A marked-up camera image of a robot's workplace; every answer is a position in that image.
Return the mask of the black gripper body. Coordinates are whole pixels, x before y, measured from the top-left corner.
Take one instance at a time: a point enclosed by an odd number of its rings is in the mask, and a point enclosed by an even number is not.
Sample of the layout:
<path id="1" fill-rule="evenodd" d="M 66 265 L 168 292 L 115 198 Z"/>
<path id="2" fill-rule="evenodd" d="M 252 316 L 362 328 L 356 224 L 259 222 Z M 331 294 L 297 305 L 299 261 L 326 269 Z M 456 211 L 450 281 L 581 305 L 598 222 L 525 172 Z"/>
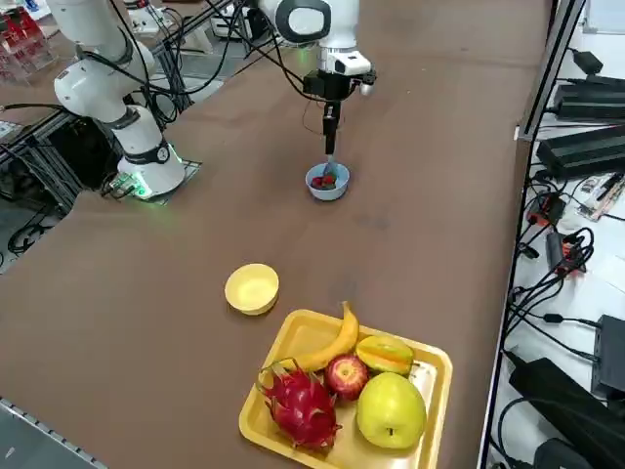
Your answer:
<path id="1" fill-rule="evenodd" d="M 303 78 L 303 92 L 329 102 L 339 102 L 351 93 L 352 80 L 345 75 L 312 70 Z"/>

